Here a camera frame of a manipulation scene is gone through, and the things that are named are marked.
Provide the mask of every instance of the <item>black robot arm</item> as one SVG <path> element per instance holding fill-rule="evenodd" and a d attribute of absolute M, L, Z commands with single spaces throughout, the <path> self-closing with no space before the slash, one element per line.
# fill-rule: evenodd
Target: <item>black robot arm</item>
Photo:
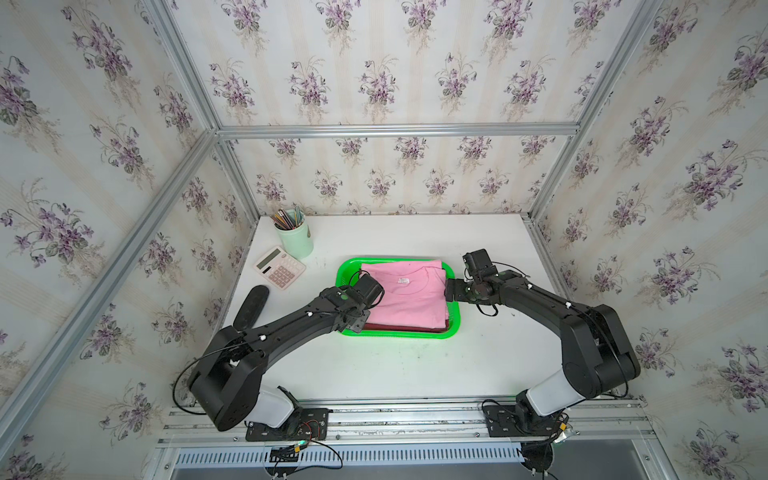
<path fill-rule="evenodd" d="M 277 360 L 325 333 L 347 328 L 359 333 L 381 295 L 381 285 L 362 275 L 354 286 L 326 288 L 306 306 L 264 326 L 244 332 L 224 327 L 192 370 L 189 390 L 219 431 L 231 429 L 253 410 L 261 377 Z"/>
<path fill-rule="evenodd" d="M 504 305 L 530 316 L 561 340 L 562 371 L 515 398 L 515 416 L 523 431 L 549 423 L 551 414 L 592 399 L 640 375 L 616 311 L 570 302 L 512 270 L 498 272 L 485 250 L 464 255 L 470 281 L 448 280 L 447 301 Z"/>

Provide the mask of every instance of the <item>pink t-shirt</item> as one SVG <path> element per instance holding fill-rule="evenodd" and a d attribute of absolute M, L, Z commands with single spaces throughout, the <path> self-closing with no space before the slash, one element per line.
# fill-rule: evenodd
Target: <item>pink t-shirt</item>
<path fill-rule="evenodd" d="M 384 298 L 370 310 L 368 323 L 445 328 L 448 304 L 440 260 L 364 263 L 362 269 L 384 288 Z"/>

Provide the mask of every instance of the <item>floral wallpaper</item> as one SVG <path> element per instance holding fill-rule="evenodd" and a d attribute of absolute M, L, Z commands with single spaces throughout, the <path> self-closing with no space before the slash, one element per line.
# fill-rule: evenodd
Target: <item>floral wallpaper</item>
<path fill-rule="evenodd" d="M 2 2 L 0 64 L 4 402 L 202 128 L 141 0 Z M 207 160 L 0 460 L 3 478 L 141 476 L 168 384 L 218 325 L 249 230 Z"/>
<path fill-rule="evenodd" d="M 172 406 L 170 384 L 223 319 L 250 235 L 243 206 L 215 159 L 206 160 L 188 186 L 4 459 L 9 478 L 143 474 Z M 190 190 L 200 211 L 210 211 L 207 221 L 189 208 Z M 0 333 L 0 348 L 14 335 Z M 4 378 L 16 361 L 13 352 L 3 350 Z"/>
<path fill-rule="evenodd" d="M 155 38 L 142 2 L 0 4 L 0 402 L 202 131 Z"/>
<path fill-rule="evenodd" d="M 190 0 L 170 6 L 222 124 L 290 125 L 572 121 L 638 3 Z M 649 55 L 665 55 L 660 46 L 692 28 L 696 11 L 670 12 L 673 26 L 662 30 Z"/>
<path fill-rule="evenodd" d="M 686 480 L 768 471 L 767 19 L 666 0 L 539 220 L 574 298 L 619 312 Z"/>
<path fill-rule="evenodd" d="M 394 137 L 232 143 L 261 213 L 529 211 L 564 137 Z"/>

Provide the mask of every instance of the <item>green plastic tray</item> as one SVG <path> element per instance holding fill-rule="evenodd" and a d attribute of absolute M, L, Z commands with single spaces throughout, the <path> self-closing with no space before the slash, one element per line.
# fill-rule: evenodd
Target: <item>green plastic tray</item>
<path fill-rule="evenodd" d="M 388 263 L 399 262 L 403 260 L 421 260 L 429 261 L 424 258 L 371 258 L 371 257 L 357 257 L 350 258 L 346 262 L 342 263 L 339 267 L 339 272 L 336 274 L 336 286 L 346 285 L 349 278 L 358 270 L 363 263 Z M 442 269 L 445 270 L 446 278 L 455 278 L 453 269 L 446 263 L 442 263 Z M 352 285 L 357 283 L 358 276 L 352 281 Z M 442 333 L 431 332 L 399 332 L 395 330 L 363 330 L 360 333 L 354 333 L 352 330 L 345 329 L 342 334 L 347 336 L 396 336 L 400 338 L 412 338 L 412 339 L 447 339 L 454 336 L 458 332 L 458 327 L 462 324 L 462 315 L 458 311 L 458 302 L 448 302 L 448 329 Z"/>

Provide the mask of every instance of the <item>white tabletop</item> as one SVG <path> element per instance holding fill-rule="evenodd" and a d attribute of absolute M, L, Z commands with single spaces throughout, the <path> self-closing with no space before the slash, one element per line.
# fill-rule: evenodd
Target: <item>white tabletop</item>
<path fill-rule="evenodd" d="M 533 283 L 552 289 L 518 215 L 309 217 L 307 221 L 314 251 L 301 260 L 306 271 L 287 290 L 271 286 L 252 268 L 280 242 L 269 218 L 259 222 L 224 325 L 232 324 L 256 285 L 270 288 L 258 326 L 293 312 L 333 286 L 339 265 L 352 257 L 440 259 L 461 277 L 462 255 L 485 248 L 492 260 L 514 265 Z M 474 305 L 460 305 L 461 328 L 449 339 L 330 333 L 283 357 L 266 372 L 263 384 L 284 386 L 298 399 L 514 395 L 561 368 L 560 339 L 530 317 L 500 306 L 498 316 L 491 318 Z"/>

